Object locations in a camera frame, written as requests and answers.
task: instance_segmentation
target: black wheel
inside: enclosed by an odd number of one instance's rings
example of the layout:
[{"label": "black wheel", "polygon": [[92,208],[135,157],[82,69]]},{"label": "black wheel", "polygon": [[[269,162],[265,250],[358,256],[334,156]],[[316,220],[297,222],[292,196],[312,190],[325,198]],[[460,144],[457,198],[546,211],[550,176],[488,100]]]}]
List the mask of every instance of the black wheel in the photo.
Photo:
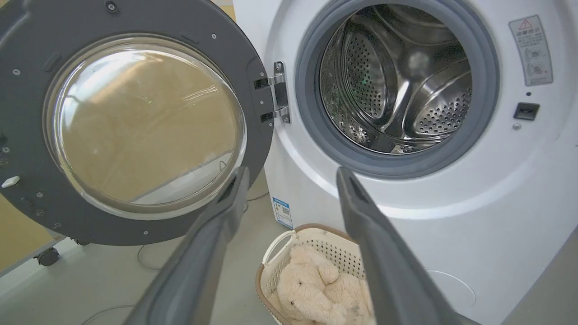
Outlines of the black wheel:
[{"label": "black wheel", "polygon": [[56,263],[60,259],[60,254],[58,254],[56,248],[51,247],[45,250],[44,252],[38,254],[34,258],[38,260],[38,264],[48,267]]},{"label": "black wheel", "polygon": [[77,244],[80,245],[80,246],[86,246],[86,245],[89,244],[89,242],[80,241],[80,240],[78,240],[78,239],[75,239],[74,242],[77,243]]}]

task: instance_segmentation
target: open door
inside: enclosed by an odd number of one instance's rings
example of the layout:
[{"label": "open door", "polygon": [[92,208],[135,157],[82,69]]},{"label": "open door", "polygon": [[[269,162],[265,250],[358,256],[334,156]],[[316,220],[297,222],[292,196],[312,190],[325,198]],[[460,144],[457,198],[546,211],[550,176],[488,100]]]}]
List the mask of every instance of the open door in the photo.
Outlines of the open door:
[{"label": "open door", "polygon": [[82,241],[182,236],[235,168],[250,184],[259,174],[271,79],[209,0],[12,0],[0,9],[0,193]]}]

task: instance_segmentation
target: plush teddy bear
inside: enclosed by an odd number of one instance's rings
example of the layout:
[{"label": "plush teddy bear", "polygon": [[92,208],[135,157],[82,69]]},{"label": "plush teddy bear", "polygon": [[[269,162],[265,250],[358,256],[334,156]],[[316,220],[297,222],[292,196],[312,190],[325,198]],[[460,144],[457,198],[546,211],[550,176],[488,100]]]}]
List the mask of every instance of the plush teddy bear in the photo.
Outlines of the plush teddy bear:
[{"label": "plush teddy bear", "polygon": [[310,319],[297,320],[297,319],[290,319],[289,317],[287,317],[287,315],[285,315],[285,313],[283,312],[283,307],[281,307],[281,301],[279,301],[279,295],[277,294],[277,290],[271,292],[271,295],[267,297],[267,300],[269,300],[271,306],[273,306],[281,314],[281,316],[283,316],[288,322],[291,322],[290,325],[317,325],[315,324],[314,321]]},{"label": "plush teddy bear", "polygon": [[342,273],[335,282],[325,287],[323,293],[329,300],[347,309],[347,325],[366,325],[373,322],[373,304],[367,281]]},{"label": "plush teddy bear", "polygon": [[308,246],[291,248],[291,260],[281,271],[277,294],[282,313],[293,324],[346,325],[347,310],[333,303],[323,290],[337,280],[339,270],[325,256]]}]

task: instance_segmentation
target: gray rubber seal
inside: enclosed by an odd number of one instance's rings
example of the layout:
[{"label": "gray rubber seal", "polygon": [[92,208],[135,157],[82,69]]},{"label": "gray rubber seal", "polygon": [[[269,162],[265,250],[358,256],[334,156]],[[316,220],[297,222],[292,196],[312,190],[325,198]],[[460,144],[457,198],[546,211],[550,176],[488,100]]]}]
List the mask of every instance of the gray rubber seal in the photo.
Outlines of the gray rubber seal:
[{"label": "gray rubber seal", "polygon": [[[326,114],[319,90],[319,67],[333,32],[354,12],[384,3],[413,6],[446,24],[466,51],[475,90],[468,118],[451,138],[404,156],[370,152],[345,138]],[[297,57],[297,104],[309,134],[337,163],[374,178],[416,178],[450,165],[482,136],[498,99],[499,65],[494,44],[477,14],[463,0],[336,0],[311,23]]]},{"label": "gray rubber seal", "polygon": [[265,68],[244,33],[209,0],[12,0],[0,10],[0,28],[0,145],[9,148],[0,150],[0,177],[21,178],[0,193],[39,224],[81,241],[142,245],[184,235],[204,210],[155,221],[113,216],[86,202],[53,162],[42,130],[45,93],[63,62],[112,35],[158,34],[209,57],[243,108],[242,166],[250,170],[250,184],[260,173],[273,136],[273,121],[261,121],[273,111],[271,90],[253,86]]}]

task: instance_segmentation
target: floor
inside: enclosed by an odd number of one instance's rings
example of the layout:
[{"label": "floor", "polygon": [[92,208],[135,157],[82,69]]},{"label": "floor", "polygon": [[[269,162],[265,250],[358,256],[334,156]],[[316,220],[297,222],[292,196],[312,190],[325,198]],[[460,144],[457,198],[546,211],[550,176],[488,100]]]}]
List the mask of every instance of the floor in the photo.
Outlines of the floor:
[{"label": "floor", "polygon": [[[248,197],[267,192],[263,174]],[[239,232],[228,247],[211,324],[274,325],[255,293],[255,272],[269,244],[286,228],[271,215],[265,198],[249,203]],[[142,261],[159,267],[179,240],[145,246]],[[81,325],[91,315],[117,305],[132,305],[155,277],[141,267],[139,247],[77,246],[67,239],[57,246],[62,259],[51,267],[31,260],[0,278],[2,325]],[[504,325],[570,325],[578,320],[578,234],[534,285]],[[90,325],[122,324],[130,308],[105,312]]]}]

